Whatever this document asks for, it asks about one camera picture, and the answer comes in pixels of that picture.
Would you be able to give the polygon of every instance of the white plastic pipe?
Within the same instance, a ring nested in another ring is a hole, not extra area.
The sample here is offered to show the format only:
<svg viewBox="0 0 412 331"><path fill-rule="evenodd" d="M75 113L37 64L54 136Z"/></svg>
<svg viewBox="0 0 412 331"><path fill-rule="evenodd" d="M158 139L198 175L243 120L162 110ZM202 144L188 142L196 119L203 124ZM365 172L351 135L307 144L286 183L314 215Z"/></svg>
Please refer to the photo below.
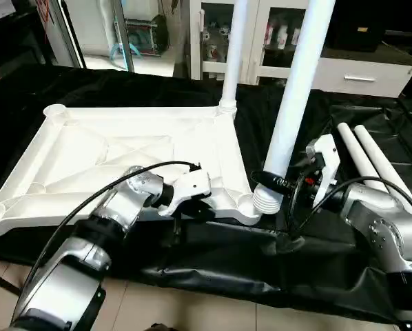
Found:
<svg viewBox="0 0 412 331"><path fill-rule="evenodd" d="M373 164L370 162L367 154L365 154L355 135L350 130L350 127L346 123L338 125L338 131L344 141L347 150L350 153L353 162L361 176L374 176L379 177ZM376 190L380 190L388 193L387 187L379 181L364 181L365 185Z"/></svg>
<svg viewBox="0 0 412 331"><path fill-rule="evenodd" d="M264 166L264 170L282 177L289 167L334 6L335 0L310 0L305 12ZM279 211L281 202L281 194L263 185L256 187L254 205L260 212L275 214Z"/></svg>
<svg viewBox="0 0 412 331"><path fill-rule="evenodd" d="M227 51L225 82L223 84L223 94L219 105L222 111L236 111L236 84L240 78L241 53L243 52L243 43L246 39L244 32L247 17L247 4L248 0L235 1L229 47Z"/></svg>
<svg viewBox="0 0 412 331"><path fill-rule="evenodd" d="M407 188L404 181L400 178L398 172L393 168L390 161L388 161L388 159L385 157L385 154L381 151L367 129L364 126L356 126L355 133L358 136L358 139L361 142L362 146L364 146L364 149L367 152L371 162L373 162L373 165L379 172L379 175L383 179L386 179L387 181L390 181L402 188L405 193L407 193L412 198L410 190ZM402 202L405 210L412 214L412 207L408 203L408 201L405 200L405 198L393 188L388 187L388 190L391 195Z"/></svg>

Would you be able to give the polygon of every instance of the black cloth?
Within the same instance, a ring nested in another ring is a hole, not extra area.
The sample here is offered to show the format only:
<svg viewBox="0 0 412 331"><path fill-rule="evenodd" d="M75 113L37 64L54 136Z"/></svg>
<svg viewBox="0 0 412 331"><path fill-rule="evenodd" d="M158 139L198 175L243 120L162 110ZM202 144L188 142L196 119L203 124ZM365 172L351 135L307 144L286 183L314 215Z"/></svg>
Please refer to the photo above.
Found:
<svg viewBox="0 0 412 331"><path fill-rule="evenodd" d="M262 168L282 92L278 87L238 87L235 127L248 174ZM215 106L220 94L218 83L204 81L111 70L22 68L0 81L0 187L42 124L42 110L50 104ZM356 177L334 130L341 121L364 124L412 190L412 104L408 110L393 99L312 91L291 164L302 158L310 140L331 132L342 162L339 180ZM289 172L296 176L294 167ZM308 211L301 208L298 216ZM124 249L113 257L112 275L274 307L395 322L384 274L360 236L336 215L322 211L305 228L301 250L278 254L282 213L264 217L252 228L229 219L186 221L177 237L172 222L138 222ZM0 259L33 263L52 231L10 231L0 237Z"/></svg>

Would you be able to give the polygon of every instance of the black cable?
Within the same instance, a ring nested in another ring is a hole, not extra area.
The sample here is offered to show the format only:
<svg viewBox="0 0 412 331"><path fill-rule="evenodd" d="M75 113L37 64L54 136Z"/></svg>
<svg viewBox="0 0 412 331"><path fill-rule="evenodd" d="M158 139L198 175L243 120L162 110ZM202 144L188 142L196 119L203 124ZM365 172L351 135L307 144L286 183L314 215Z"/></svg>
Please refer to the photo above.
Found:
<svg viewBox="0 0 412 331"><path fill-rule="evenodd" d="M298 179L295 183L295 188L293 189L293 192L291 194L290 202L289 202L289 208L288 208L287 215L286 215L287 231L290 231L291 224L294 221L296 202L298 201L298 195L301 191L301 187L304 184L305 179L307 178L307 176L309 176L312 172L316 171L317 169L318 169L318 167L316 165L309 166L306 170L304 170L301 173L301 175L298 177Z"/></svg>
<svg viewBox="0 0 412 331"><path fill-rule="evenodd" d="M380 177L373 177L373 176L363 176L363 177L356 177L353 179L350 179L348 181L345 181L344 183L336 186L332 191L330 191L315 207L313 207L313 209L311 210L309 216L307 216L307 218L299 225L298 229L295 231L295 233L291 234L291 237L297 237L299 236L299 232L302 230L303 227L306 226L306 224L310 221L310 219L312 218L312 216L319 210L319 208L321 208L321 206L327 201L329 200L333 195L335 195L336 193L338 193L339 191L341 191L343 188L345 188L346 186L352 184L352 183L357 183L360 181L380 181L381 183L393 188L397 193L399 193L400 195L402 195L404 197L404 199L406 199L409 204L412 207L412 198L405 193L405 191L400 188L399 186L397 186L396 184L387 181L386 179L380 178Z"/></svg>
<svg viewBox="0 0 412 331"><path fill-rule="evenodd" d="M163 166L169 166L172 164L182 164L185 166L189 166L192 169L197 169L198 165L195 165L193 163L190 162L185 162L185 161L167 161L167 162L160 162L154 165L150 165L149 167L145 167L142 168L140 170L131 172L130 174L126 174L125 176L120 177L119 179L113 181L112 183L104 186L103 188L101 188L99 191L95 192L94 194L92 194L88 199L86 199L83 203L81 203L80 205L78 205L75 209L73 209L73 211L71 211L71 213L69 213L63 220L62 222L60 222L60 224L57 226L56 230L53 232L52 236L50 237L50 239L48 239L48 242L46 243L46 245L44 246L44 248L42 249L40 255L38 256L38 259L36 260L36 262L34 263L30 273L28 274L27 278L25 279L25 282L21 288L21 294L24 292L24 290L26 290L28 284L30 284L33 280L34 275L36 274L36 271L39 269L39 266L41 264L42 259L44 258L45 254L47 253L48 249L50 248L50 246L52 245L52 243L54 242L54 239L57 237L58 233L60 233L60 231L62 231L62 229L67 225L67 223L69 221L71 221L71 219L73 217L75 217L77 215L78 212L80 212L87 204L89 204L90 202L92 202L95 198L97 198L99 195L103 194L104 192L111 190L114 186L118 185L119 183L121 183L122 181L129 179L131 177L137 176L138 174L142 174L144 172L147 172L149 170L155 169L155 168L159 168L159 167L163 167Z"/></svg>
<svg viewBox="0 0 412 331"><path fill-rule="evenodd" d="M167 17L165 14L165 7L163 7L163 0L160 0L160 6L162 7L163 17L165 17L166 30L167 30ZM167 32L167 44L168 44L168 47L169 45L171 45L171 36L169 35L169 31Z"/></svg>

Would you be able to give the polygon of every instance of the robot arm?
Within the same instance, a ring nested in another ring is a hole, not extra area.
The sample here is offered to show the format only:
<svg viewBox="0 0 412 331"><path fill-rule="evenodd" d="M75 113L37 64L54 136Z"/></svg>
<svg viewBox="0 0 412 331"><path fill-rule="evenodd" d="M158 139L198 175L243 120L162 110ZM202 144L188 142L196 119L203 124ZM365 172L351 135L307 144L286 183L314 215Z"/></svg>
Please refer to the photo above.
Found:
<svg viewBox="0 0 412 331"><path fill-rule="evenodd" d="M318 163L321 170L319 183L308 183L302 189L313 206L333 188L339 164L333 138L327 136L312 141L306 148L309 159ZM281 194L290 194L295 188L294 183L269 172L257 172L252 178ZM399 327L412 330L412 214L390 194L359 183L335 194L323 208L339 213L367 240L387 276Z"/></svg>
<svg viewBox="0 0 412 331"><path fill-rule="evenodd" d="M131 167L127 173L142 167ZM18 300L10 330L90 330L105 298L101 282L113 252L122 244L144 207L170 216L192 197L210 193L204 170L182 175L173 185L151 172L108 191L88 219L39 271Z"/></svg>

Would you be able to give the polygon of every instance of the tiled floor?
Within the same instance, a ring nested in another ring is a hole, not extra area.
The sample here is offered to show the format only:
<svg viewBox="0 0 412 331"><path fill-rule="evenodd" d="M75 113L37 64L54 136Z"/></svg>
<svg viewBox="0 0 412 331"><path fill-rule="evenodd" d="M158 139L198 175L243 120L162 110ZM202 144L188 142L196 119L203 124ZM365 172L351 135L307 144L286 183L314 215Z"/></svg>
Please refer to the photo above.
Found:
<svg viewBox="0 0 412 331"><path fill-rule="evenodd" d="M28 268L0 262L0 276L20 286ZM382 325L248 301L107 279L107 297L96 331L142 331L164 323L180 331L394 331ZM17 297L0 288L0 330L8 326Z"/></svg>

